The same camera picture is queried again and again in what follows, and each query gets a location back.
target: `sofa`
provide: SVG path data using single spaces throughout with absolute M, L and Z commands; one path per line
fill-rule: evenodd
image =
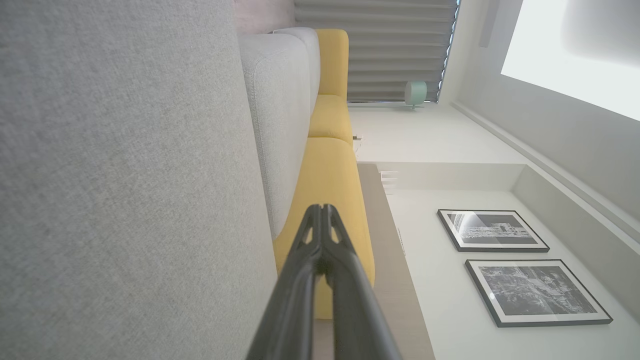
M 341 120 L 346 37 L 317 33 L 314 94 L 305 43 L 238 38 L 232 6 L 4 3 L 4 357 L 242 359 L 311 202 L 338 207 L 373 281 Z

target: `yellow fabric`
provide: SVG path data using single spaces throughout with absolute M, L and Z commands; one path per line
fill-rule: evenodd
M 309 124 L 310 138 L 336 138 L 353 145 L 347 102 L 336 95 L 318 95 Z
M 369 224 L 352 146 L 334 138 L 309 138 L 287 221 L 273 243 L 278 274 L 312 204 L 333 204 L 347 229 L 371 286 L 375 280 Z M 332 291 L 322 278 L 316 287 L 316 318 L 333 317 Z
M 318 94 L 337 95 L 347 101 L 349 37 L 341 29 L 316 29 L 320 43 L 320 89 Z

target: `gray curtain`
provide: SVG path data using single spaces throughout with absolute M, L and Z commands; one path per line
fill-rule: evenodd
M 349 34 L 349 101 L 403 101 L 407 81 L 437 101 L 457 0 L 296 0 L 296 23 Z

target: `black metal tongs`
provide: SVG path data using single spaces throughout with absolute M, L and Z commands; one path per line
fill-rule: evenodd
M 322 275 L 333 290 L 335 359 L 401 360 L 340 215 L 329 204 L 307 209 L 247 360 L 311 359 L 314 292 Z

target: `black and white photograph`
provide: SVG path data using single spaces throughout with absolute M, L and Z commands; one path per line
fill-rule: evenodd
M 438 217 L 458 251 L 549 251 L 516 211 L 438 210 Z
M 612 322 L 561 260 L 468 260 L 465 265 L 498 327 Z

